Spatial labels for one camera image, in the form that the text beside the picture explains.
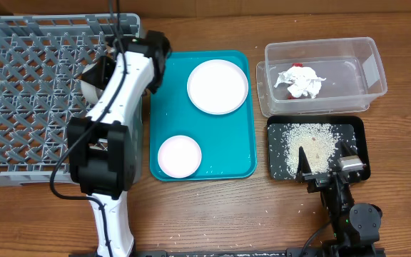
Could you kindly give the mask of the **pink shallow bowl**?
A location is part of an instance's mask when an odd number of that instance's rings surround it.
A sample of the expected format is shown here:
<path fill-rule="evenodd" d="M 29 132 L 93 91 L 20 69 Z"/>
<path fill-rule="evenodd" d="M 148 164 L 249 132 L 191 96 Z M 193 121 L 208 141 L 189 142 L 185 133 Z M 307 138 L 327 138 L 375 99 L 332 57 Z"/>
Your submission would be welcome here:
<path fill-rule="evenodd" d="M 202 161 L 198 143 L 189 136 L 166 139 L 158 150 L 158 165 L 171 178 L 186 178 L 195 173 Z"/>

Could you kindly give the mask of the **white napkin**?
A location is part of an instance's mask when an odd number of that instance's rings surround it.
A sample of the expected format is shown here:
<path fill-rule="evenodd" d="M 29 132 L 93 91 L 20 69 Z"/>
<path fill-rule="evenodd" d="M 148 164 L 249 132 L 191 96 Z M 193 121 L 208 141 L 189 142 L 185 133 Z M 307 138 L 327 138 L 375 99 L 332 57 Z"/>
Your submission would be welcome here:
<path fill-rule="evenodd" d="M 326 78 L 317 76 L 310 67 L 292 66 L 278 74 L 274 87 L 287 84 L 287 90 L 292 97 L 298 99 L 301 96 L 309 96 L 314 99 L 320 93 L 322 82 L 325 80 Z"/>

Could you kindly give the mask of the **white round plate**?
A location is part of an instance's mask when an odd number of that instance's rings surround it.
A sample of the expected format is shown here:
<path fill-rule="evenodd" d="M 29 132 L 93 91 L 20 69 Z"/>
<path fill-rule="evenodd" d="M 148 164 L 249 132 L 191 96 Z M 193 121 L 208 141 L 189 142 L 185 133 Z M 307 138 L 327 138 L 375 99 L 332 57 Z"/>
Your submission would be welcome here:
<path fill-rule="evenodd" d="M 212 115 L 236 111 L 246 100 L 249 82 L 236 64 L 213 59 L 192 70 L 187 81 L 188 97 L 193 105 Z"/>

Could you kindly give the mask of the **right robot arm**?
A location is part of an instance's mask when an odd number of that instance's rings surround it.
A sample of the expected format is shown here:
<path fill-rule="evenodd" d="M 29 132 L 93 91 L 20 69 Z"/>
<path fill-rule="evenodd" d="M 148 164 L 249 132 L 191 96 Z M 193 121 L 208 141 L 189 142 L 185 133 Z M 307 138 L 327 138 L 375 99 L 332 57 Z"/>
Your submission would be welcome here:
<path fill-rule="evenodd" d="M 338 167 L 318 174 L 312 173 L 304 149 L 299 148 L 295 180 L 306 183 L 308 193 L 320 193 L 330 217 L 309 237 L 299 255 L 384 256 L 385 252 L 375 247 L 375 242 L 380 240 L 381 209 L 370 203 L 356 203 L 350 190 L 352 184 L 361 182 L 366 165 L 350 145 L 341 141 L 340 147 L 342 157 L 338 159 Z M 332 227 L 335 238 L 323 242 L 319 248 L 311 248 L 313 239 L 328 226 Z"/>

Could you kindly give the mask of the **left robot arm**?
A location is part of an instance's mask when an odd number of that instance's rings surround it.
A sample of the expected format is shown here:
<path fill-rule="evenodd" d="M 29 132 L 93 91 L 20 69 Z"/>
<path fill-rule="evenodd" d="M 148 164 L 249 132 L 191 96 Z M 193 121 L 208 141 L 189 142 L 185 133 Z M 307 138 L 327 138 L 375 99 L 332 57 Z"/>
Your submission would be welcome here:
<path fill-rule="evenodd" d="M 165 34 L 108 37 L 104 55 L 82 71 L 80 85 L 92 109 L 66 127 L 69 172 L 91 204 L 98 234 L 95 256 L 130 256 L 127 194 L 141 177 L 142 96 L 161 85 L 171 45 Z"/>

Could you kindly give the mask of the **red snack wrapper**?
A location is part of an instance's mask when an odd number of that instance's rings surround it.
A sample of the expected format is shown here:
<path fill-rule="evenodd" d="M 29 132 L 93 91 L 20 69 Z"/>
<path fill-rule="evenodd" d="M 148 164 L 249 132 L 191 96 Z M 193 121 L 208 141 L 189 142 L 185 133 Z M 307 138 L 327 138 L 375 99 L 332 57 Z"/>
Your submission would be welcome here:
<path fill-rule="evenodd" d="M 303 95 L 303 78 L 300 73 L 302 67 L 303 65 L 301 63 L 294 63 L 292 64 L 292 67 L 287 70 L 287 77 L 290 82 L 288 88 L 288 91 L 290 92 L 289 99 L 297 99 Z"/>

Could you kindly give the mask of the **grey bowl with rice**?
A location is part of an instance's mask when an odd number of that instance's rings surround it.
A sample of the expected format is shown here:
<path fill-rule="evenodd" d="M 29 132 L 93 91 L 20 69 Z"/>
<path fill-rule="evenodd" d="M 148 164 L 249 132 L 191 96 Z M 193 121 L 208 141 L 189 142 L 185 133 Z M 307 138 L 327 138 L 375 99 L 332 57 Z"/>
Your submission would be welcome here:
<path fill-rule="evenodd" d="M 95 64 L 89 64 L 85 66 L 81 78 L 80 78 L 80 86 L 81 86 L 81 92 L 83 96 L 85 97 L 86 101 L 89 102 L 90 104 L 94 105 L 98 103 L 98 100 L 100 99 L 101 95 L 103 94 L 103 90 L 95 87 L 94 85 L 85 82 L 84 80 L 84 75 L 87 71 L 89 71 L 91 68 L 93 68 Z"/>

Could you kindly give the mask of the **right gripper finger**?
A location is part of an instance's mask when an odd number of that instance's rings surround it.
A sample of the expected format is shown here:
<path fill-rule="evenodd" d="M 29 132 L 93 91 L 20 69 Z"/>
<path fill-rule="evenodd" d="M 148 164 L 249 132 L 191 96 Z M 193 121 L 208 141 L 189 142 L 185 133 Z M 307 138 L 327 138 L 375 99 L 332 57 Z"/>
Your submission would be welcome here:
<path fill-rule="evenodd" d="M 301 146 L 299 148 L 299 155 L 298 155 L 298 169 L 296 172 L 295 180 L 298 183 L 302 183 L 305 181 L 305 178 L 307 176 L 311 176 L 312 171 L 310 169 L 310 165 L 308 163 L 307 156 L 305 154 L 305 151 L 303 147 Z"/>
<path fill-rule="evenodd" d="M 357 155 L 356 150 L 354 150 L 353 147 L 344 140 L 340 141 L 340 150 L 342 153 L 342 157 L 349 157 L 349 156 Z"/>

